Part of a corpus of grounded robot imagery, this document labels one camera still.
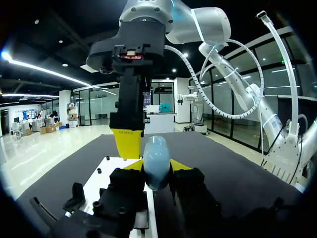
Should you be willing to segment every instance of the black table surface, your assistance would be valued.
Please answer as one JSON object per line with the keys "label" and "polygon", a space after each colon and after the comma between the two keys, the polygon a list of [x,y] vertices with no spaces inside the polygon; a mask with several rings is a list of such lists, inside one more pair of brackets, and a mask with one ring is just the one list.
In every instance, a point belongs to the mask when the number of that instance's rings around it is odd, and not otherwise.
{"label": "black table surface", "polygon": [[[285,204],[296,203],[300,192],[270,172],[260,168],[227,147],[196,132],[158,134],[168,144],[170,155],[205,175],[205,184],[222,205],[223,217],[244,216],[257,207],[270,207],[277,197]],[[142,151],[147,138],[142,139]],[[29,204],[38,199],[57,217],[65,214],[65,201],[71,198],[74,182],[85,184],[105,156],[119,157],[114,136],[101,135],[57,164],[31,185],[17,202],[33,224],[43,233],[48,227]],[[159,237],[180,237],[174,205],[168,188],[154,192]]]}

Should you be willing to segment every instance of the red label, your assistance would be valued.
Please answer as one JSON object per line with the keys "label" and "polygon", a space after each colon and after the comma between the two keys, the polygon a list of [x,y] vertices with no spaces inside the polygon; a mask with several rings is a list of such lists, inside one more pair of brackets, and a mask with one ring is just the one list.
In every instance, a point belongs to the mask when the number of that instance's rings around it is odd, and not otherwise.
{"label": "red label", "polygon": [[137,55],[137,56],[122,55],[121,58],[124,58],[127,60],[140,60],[140,59],[142,59],[142,55]]}

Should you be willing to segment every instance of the blue bin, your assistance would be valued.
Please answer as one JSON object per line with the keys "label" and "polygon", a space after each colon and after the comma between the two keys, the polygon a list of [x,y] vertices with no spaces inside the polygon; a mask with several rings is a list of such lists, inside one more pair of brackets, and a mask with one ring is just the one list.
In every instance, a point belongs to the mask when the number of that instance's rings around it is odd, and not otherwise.
{"label": "blue bin", "polygon": [[160,112],[161,113],[170,113],[170,104],[169,103],[161,103],[160,104]]}

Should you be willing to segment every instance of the white floor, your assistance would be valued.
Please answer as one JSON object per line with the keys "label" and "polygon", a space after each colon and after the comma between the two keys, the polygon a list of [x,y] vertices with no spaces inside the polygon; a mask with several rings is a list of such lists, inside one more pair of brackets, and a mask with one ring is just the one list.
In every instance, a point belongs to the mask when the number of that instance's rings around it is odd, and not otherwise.
{"label": "white floor", "polygon": [[[175,124],[175,132],[184,126]],[[81,126],[43,135],[37,132],[19,140],[8,134],[1,137],[0,170],[5,190],[18,198],[56,164],[102,134],[112,134],[108,125]],[[260,153],[223,136],[210,133],[208,138],[258,165],[262,161]]]}

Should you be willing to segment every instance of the bolt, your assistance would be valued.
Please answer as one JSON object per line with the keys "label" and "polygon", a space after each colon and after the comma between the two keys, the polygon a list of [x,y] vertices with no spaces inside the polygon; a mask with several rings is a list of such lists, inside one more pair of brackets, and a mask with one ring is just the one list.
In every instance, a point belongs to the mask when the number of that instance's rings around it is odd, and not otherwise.
{"label": "bolt", "polygon": [[125,208],[124,207],[120,207],[119,208],[119,214],[120,215],[124,215],[125,214]]}

